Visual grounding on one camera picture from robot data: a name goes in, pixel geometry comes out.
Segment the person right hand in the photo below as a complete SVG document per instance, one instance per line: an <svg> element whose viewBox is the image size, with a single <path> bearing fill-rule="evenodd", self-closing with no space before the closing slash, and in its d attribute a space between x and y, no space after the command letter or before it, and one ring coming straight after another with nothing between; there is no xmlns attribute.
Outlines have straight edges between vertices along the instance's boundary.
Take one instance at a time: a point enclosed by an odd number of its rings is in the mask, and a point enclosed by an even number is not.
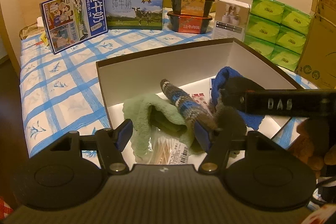
<svg viewBox="0 0 336 224"><path fill-rule="evenodd" d="M328 118L306 119L297 126L299 136L288 148L289 153L311 168L316 178L325 165L335 165L335 144L329 147L332 127Z"/></svg>

